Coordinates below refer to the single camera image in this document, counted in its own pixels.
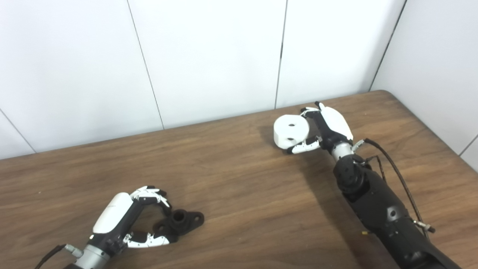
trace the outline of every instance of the white cylindrical object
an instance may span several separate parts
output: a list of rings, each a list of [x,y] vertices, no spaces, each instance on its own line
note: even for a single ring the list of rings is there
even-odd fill
[[[274,122],[274,142],[288,149],[304,141],[309,135],[309,123],[298,115],[283,115]]]

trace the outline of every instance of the wood grain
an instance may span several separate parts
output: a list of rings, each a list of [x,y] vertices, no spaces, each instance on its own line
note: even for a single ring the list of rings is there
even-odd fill
[[[389,152],[437,228],[433,243],[463,268],[478,268],[478,175],[385,91],[325,104],[343,113],[356,140],[369,137]],[[83,247],[116,193],[155,185],[175,208],[203,212],[205,224],[175,244],[128,249],[107,268],[397,268],[374,236],[361,235],[332,157],[288,156],[275,146],[275,119],[302,107],[0,161],[1,267],[33,268],[57,244]],[[390,165],[385,172],[411,209]],[[160,218],[147,208],[137,228]],[[61,252],[44,268],[73,260]]]

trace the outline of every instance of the robotic arm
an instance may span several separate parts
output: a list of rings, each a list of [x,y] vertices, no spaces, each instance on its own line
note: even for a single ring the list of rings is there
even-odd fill
[[[158,247],[175,243],[180,235],[185,235],[204,223],[204,215],[200,212],[187,212],[182,209],[172,211],[172,206],[165,196],[165,191],[154,186],[141,187],[131,194],[116,194],[96,221],[93,234],[84,250],[72,245],[57,246],[35,269],[40,268],[48,258],[63,248],[77,258],[65,269],[102,269],[110,258],[128,247]],[[132,232],[131,227],[144,207],[154,204],[162,208],[166,218],[153,227],[153,233]]]
[[[300,115],[314,121],[320,136],[307,138],[288,148],[287,152],[297,154],[322,148],[333,156],[336,161],[333,173],[344,198],[365,228],[379,238],[401,269],[460,269],[428,240],[426,232],[435,230],[421,221],[417,210],[419,220],[413,220],[384,179],[355,151],[362,144],[369,143],[391,161],[388,154],[369,139],[353,145],[352,132],[344,117],[322,103],[315,104],[318,108],[306,107]],[[402,179],[396,166],[391,163]]]

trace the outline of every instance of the wall panel seam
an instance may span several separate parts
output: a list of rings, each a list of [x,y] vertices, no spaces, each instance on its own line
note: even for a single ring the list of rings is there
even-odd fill
[[[282,27],[282,41],[281,41],[281,54],[279,55],[279,71],[277,74],[277,85],[275,88],[275,102],[274,102],[274,109],[277,108],[277,95],[279,93],[279,80],[281,78],[281,64],[282,64],[282,52],[284,49],[284,33],[285,33],[285,20],[287,19],[287,4],[289,0],[285,1],[285,12],[284,12],[284,25]]]
[[[373,83],[375,82],[375,78],[377,77],[377,74],[379,73],[380,66],[382,65],[383,59],[385,58],[385,54],[387,53],[388,47],[390,45],[391,39],[393,38],[393,34],[395,33],[395,30],[397,29],[398,22],[400,21],[400,18],[402,17],[403,10],[405,9],[405,5],[407,4],[407,0],[403,2],[402,10],[400,10],[400,14],[398,15],[397,22],[395,23],[395,26],[393,27],[393,31],[391,32],[389,41],[387,43],[387,46],[385,47],[385,50],[383,51],[382,59],[380,59],[379,66],[377,66],[377,71],[375,71],[375,75],[373,76],[372,82],[370,83],[370,87],[368,91],[372,90]]]
[[[475,142],[475,140],[478,138],[478,134],[471,140],[471,142],[458,154],[458,156],[461,156],[470,146]]]
[[[32,147],[32,145],[28,142],[28,140],[25,138],[25,136],[23,136],[20,131],[18,130],[18,128],[13,124],[13,122],[11,122],[11,120],[7,117],[7,115],[3,112],[3,110],[0,108],[0,113],[3,114],[3,116],[5,116],[5,118],[7,119],[8,122],[10,122],[10,124],[13,126],[13,128],[15,128],[15,130],[18,132],[18,134],[25,140],[25,142],[27,143],[27,145],[33,150],[34,153],[37,153],[36,150]]]
[[[151,76],[150,76],[149,70],[148,70],[148,65],[146,64],[146,59],[144,58],[143,47],[141,47],[140,36],[138,35],[138,30],[136,29],[136,24],[134,23],[133,12],[131,12],[130,1],[126,0],[126,2],[128,3],[128,9],[130,10],[131,21],[133,22],[133,27],[134,27],[134,31],[136,33],[136,38],[138,39],[138,45],[140,46],[141,56],[143,57],[144,67],[146,68],[146,74],[148,74],[148,79],[149,79],[149,82],[150,82],[152,95],[154,97],[154,102],[156,103],[156,108],[158,109],[159,119],[161,120],[161,125],[163,126],[163,130],[164,130],[163,118],[161,117],[161,112],[159,111],[158,100],[156,99],[156,94],[154,93],[154,88],[152,86]]]

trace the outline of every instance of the cable connector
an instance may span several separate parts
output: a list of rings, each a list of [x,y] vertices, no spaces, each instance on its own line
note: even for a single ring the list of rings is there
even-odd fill
[[[420,227],[420,228],[423,228],[423,229],[427,230],[427,231],[430,232],[430,233],[435,233],[435,232],[436,232],[435,228],[433,228],[433,227],[432,227],[431,225],[429,225],[429,224],[423,223],[423,222],[421,222],[421,221],[415,221],[415,220],[413,221],[413,223],[415,223],[416,226],[418,226],[418,227]]]
[[[81,249],[79,249],[75,246],[72,246],[70,244],[65,245],[65,250],[68,251],[69,253],[71,253],[76,258],[80,258],[81,256],[83,256],[83,250],[81,250]]]
[[[352,151],[355,153],[364,143],[365,141],[363,139],[358,141],[357,143],[355,143],[355,145],[352,146]]]

